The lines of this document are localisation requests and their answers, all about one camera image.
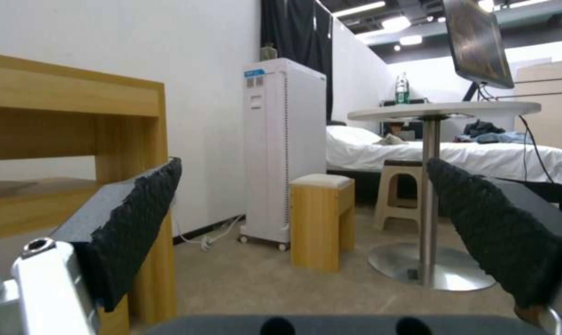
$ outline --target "black cable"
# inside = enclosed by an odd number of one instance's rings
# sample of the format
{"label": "black cable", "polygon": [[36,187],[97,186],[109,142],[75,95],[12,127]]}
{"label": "black cable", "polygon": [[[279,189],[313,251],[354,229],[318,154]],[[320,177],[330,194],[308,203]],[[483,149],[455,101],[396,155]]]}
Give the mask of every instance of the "black cable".
{"label": "black cable", "polygon": [[478,97],[480,95],[482,96],[482,101],[489,101],[489,99],[485,95],[483,95],[481,87],[477,89],[477,93],[479,94]]}
{"label": "black cable", "polygon": [[540,165],[542,166],[542,169],[545,172],[545,175],[548,177],[549,182],[551,182],[552,184],[555,184],[554,180],[552,180],[552,177],[549,176],[548,171],[545,169],[545,165],[543,165],[543,161],[541,160],[541,156],[540,156],[540,151],[538,151],[538,146],[535,143],[534,134],[531,132],[531,129],[529,128],[529,125],[527,124],[527,121],[525,121],[525,117],[523,117],[522,115],[519,115],[519,118],[521,119],[521,121],[523,121],[523,124],[525,125],[526,131],[528,131],[529,135],[531,136],[531,140],[534,143],[535,154],[538,156],[538,160],[540,161]]}
{"label": "black cable", "polygon": [[492,94],[490,94],[490,92],[488,92],[488,89],[486,88],[486,85],[483,85],[483,92],[485,94],[487,94],[488,97],[490,97],[492,100],[498,101],[498,98],[494,97]]}
{"label": "black cable", "polygon": [[525,128],[525,135],[523,136],[523,170],[525,170],[525,182],[527,182],[527,128]]}

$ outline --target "wooden shelf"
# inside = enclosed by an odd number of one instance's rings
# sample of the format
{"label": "wooden shelf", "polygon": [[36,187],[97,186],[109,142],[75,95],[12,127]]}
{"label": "wooden shelf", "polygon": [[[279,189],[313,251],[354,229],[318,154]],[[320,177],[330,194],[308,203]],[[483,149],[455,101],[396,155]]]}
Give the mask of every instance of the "wooden shelf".
{"label": "wooden shelf", "polygon": [[[163,83],[0,55],[0,160],[94,155],[98,182],[51,179],[0,191],[0,238],[66,221],[100,187],[167,161]],[[177,315],[167,215],[128,299],[101,334],[127,334],[128,312],[155,324]]]}
{"label": "wooden shelf", "polygon": [[25,183],[0,189],[0,238],[56,227],[100,188],[95,181],[74,178]]}

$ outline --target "ceiling light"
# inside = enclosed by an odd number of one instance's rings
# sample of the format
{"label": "ceiling light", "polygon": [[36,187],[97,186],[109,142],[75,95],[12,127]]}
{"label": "ceiling light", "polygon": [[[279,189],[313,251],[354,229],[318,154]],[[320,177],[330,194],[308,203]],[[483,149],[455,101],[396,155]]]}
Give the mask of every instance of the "ceiling light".
{"label": "ceiling light", "polygon": [[392,19],[384,20],[382,22],[382,27],[390,33],[400,32],[403,29],[409,27],[411,22],[404,16],[393,17]]}
{"label": "ceiling light", "polygon": [[364,11],[369,11],[372,9],[376,9],[376,8],[381,8],[384,7],[386,4],[384,1],[379,1],[379,2],[373,2],[372,4],[367,4],[364,6],[359,6],[359,7],[354,7],[354,8],[349,8],[349,9],[345,9],[343,11],[338,11],[338,12],[334,12],[333,16],[334,17],[342,17],[345,15],[351,15],[352,13],[361,13]]}
{"label": "ceiling light", "polygon": [[527,1],[515,2],[514,4],[508,5],[508,7],[509,8],[519,8],[519,7],[523,7],[523,6],[539,4],[540,2],[546,2],[546,1],[548,1],[548,0],[527,0]]}
{"label": "ceiling light", "polygon": [[401,45],[415,45],[415,44],[420,44],[421,42],[422,42],[421,35],[405,36],[399,39],[399,43],[401,43]]}
{"label": "ceiling light", "polygon": [[351,20],[343,21],[343,24],[346,26],[355,26],[355,25],[359,25],[359,23],[360,23],[360,19],[351,19]]}
{"label": "ceiling light", "polygon": [[379,30],[372,30],[372,32],[365,32],[365,33],[357,34],[356,37],[360,40],[365,40],[366,38],[378,36],[378,35],[382,35],[382,34],[386,34],[386,33],[387,32],[384,29],[379,29]]}
{"label": "ceiling light", "polygon": [[477,2],[477,5],[479,6],[479,8],[487,11],[488,13],[494,10],[494,0],[479,0]]}

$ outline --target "white air purifier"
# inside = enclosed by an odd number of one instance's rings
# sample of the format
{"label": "white air purifier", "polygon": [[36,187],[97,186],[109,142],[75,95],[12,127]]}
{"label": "white air purifier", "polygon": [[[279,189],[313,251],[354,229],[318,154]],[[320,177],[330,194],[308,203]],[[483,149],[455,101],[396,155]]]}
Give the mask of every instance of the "white air purifier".
{"label": "white air purifier", "polygon": [[246,222],[240,242],[289,246],[289,182],[326,172],[326,76],[287,59],[244,68]]}

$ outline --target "monitor screen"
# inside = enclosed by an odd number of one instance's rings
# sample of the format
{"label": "monitor screen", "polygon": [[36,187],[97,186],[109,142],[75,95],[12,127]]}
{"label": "monitor screen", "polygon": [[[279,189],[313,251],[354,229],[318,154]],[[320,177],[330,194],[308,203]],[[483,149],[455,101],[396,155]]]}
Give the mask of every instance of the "monitor screen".
{"label": "monitor screen", "polygon": [[443,0],[455,71],[463,78],[513,88],[496,15],[475,0]]}

